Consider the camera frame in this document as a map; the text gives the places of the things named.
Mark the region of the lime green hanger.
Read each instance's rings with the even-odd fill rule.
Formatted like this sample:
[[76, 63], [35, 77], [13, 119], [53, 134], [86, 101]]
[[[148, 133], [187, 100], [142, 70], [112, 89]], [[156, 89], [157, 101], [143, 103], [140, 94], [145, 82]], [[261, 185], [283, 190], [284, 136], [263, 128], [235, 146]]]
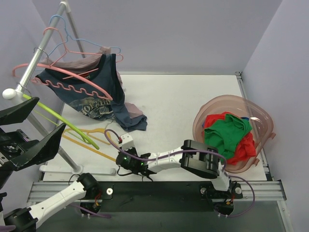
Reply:
[[[33, 97], [27, 95], [27, 94], [23, 94], [22, 97], [26, 100], [30, 100]], [[72, 129], [74, 132], [76, 132], [81, 138], [80, 140], [85, 142], [88, 145], [92, 145], [96, 150], [99, 150], [99, 146], [85, 133], [83, 133], [79, 128], [77, 128], [75, 125], [73, 125], [72, 123], [70, 123], [67, 119], [65, 119], [64, 117], [62, 117], [60, 114], [56, 113], [54, 110], [52, 110], [51, 108], [47, 107], [46, 105], [44, 105], [43, 103], [41, 103], [40, 101], [37, 103], [37, 106], [39, 106], [41, 109], [43, 109], [45, 112], [49, 113], [50, 115], [52, 115], [54, 118], [56, 118], [58, 121], [66, 124], [66, 126], [68, 126], [70, 129]], [[45, 116], [44, 114], [40, 113], [37, 110], [34, 110], [34, 112], [38, 115], [40, 115], [41, 117], [43, 117], [44, 119], [46, 119], [47, 121], [51, 122], [52, 124], [59, 126], [59, 124], [57, 124], [56, 122], [52, 121], [50, 118], [48, 118], [47, 116]]]

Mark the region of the yellow plastic hanger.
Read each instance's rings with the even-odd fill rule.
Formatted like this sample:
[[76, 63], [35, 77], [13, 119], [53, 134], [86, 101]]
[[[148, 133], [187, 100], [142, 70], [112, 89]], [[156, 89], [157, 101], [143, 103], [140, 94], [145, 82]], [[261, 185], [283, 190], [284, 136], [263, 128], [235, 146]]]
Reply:
[[107, 155], [99, 150], [99, 146], [95, 141], [100, 142], [104, 145], [111, 145], [105, 138], [105, 128], [95, 128], [92, 130], [78, 129], [74, 127], [68, 127], [62, 133], [62, 137], [73, 142], [74, 144], [81, 146], [97, 155], [100, 155], [108, 160], [116, 162], [116, 159], [110, 155]]

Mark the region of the dark grey-blue tank top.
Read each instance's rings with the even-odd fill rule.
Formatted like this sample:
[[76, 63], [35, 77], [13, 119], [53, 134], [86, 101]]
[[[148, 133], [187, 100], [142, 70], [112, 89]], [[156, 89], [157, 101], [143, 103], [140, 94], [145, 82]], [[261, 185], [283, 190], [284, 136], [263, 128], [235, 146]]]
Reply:
[[111, 99], [92, 85], [56, 70], [46, 68], [36, 77], [65, 104], [86, 117], [97, 121], [114, 119], [128, 132], [145, 131], [147, 116], [125, 101], [116, 70], [116, 54], [103, 55], [97, 68], [97, 71], [86, 74], [85, 79], [104, 89]]

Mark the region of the pink wire hanger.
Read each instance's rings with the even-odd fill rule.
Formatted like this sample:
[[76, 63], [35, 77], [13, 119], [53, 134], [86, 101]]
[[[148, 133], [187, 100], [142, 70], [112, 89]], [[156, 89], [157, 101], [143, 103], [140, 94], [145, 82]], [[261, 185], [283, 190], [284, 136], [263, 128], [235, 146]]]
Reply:
[[[47, 66], [55, 66], [57, 68], [65, 69], [69, 72], [75, 73], [75, 74], [81, 74], [86, 75], [88, 73], [97, 71], [97, 66], [99, 65], [99, 61], [103, 55], [110, 55], [112, 53], [112, 47], [99, 47], [99, 51], [96, 53], [88, 53], [88, 52], [77, 52], [77, 51], [70, 51], [67, 46], [66, 42], [63, 39], [63, 36], [61, 32], [54, 28], [54, 27], [47, 27], [43, 34], [45, 35], [45, 32], [48, 30], [55, 30], [59, 33], [60, 38], [62, 40], [61, 45], [64, 46], [64, 54], [61, 55], [58, 59], [52, 60], [47, 57], [40, 62], [40, 64], [44, 64]], [[81, 59], [70, 61], [70, 62], [61, 62], [60, 60], [67, 54], [79, 54], [82, 56]]]

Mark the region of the green tank top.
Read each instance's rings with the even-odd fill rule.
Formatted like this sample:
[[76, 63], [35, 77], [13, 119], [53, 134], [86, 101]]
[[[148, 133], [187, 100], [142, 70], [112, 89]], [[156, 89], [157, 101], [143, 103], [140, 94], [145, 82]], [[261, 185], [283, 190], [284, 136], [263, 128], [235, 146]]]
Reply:
[[230, 113], [209, 115], [207, 122], [210, 125], [204, 129], [204, 143], [217, 148], [226, 159], [235, 156], [237, 146], [252, 130], [248, 120]]

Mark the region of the red tank top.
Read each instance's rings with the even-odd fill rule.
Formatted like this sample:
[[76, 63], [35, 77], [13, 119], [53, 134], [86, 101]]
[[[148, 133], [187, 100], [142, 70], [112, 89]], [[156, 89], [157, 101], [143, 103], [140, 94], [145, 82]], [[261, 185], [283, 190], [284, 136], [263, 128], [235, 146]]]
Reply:
[[[205, 129], [206, 126], [210, 125], [210, 123], [207, 122], [207, 119], [208, 119], [208, 116], [206, 117], [205, 122], [203, 123], [203, 129]], [[255, 157], [256, 150], [255, 150], [254, 144], [255, 142], [253, 140], [253, 134], [250, 132], [241, 140], [241, 142], [237, 146], [237, 149], [235, 151], [235, 156], [231, 159], [226, 159], [227, 163], [230, 165], [237, 165], [241, 161], [247, 161], [248, 159]]]

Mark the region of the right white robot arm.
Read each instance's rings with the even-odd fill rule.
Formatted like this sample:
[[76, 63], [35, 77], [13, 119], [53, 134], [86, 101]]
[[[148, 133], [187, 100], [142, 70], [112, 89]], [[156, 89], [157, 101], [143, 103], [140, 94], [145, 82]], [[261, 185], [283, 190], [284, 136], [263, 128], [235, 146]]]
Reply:
[[149, 177], [161, 171], [182, 168], [209, 179], [215, 194], [225, 197], [231, 192], [230, 178], [225, 171], [226, 159], [215, 147], [193, 140], [185, 140], [181, 147], [161, 153], [138, 155], [133, 141], [122, 140], [116, 164], [132, 174]]

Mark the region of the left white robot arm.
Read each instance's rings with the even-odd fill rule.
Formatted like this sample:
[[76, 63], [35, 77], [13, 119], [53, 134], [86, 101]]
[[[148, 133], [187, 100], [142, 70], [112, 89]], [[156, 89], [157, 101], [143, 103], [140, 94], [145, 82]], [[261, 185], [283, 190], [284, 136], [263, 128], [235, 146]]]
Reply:
[[[0, 112], [0, 124], [22, 123], [27, 119], [39, 98], [30, 98]], [[3, 187], [11, 174], [53, 159], [60, 149], [60, 140], [66, 125], [63, 123], [41, 141], [29, 140], [21, 130], [0, 132], [0, 185]], [[90, 173], [78, 179], [52, 197], [29, 207], [16, 209], [0, 216], [2, 232], [34, 232], [48, 218], [72, 202], [94, 198], [99, 193], [97, 180]]]

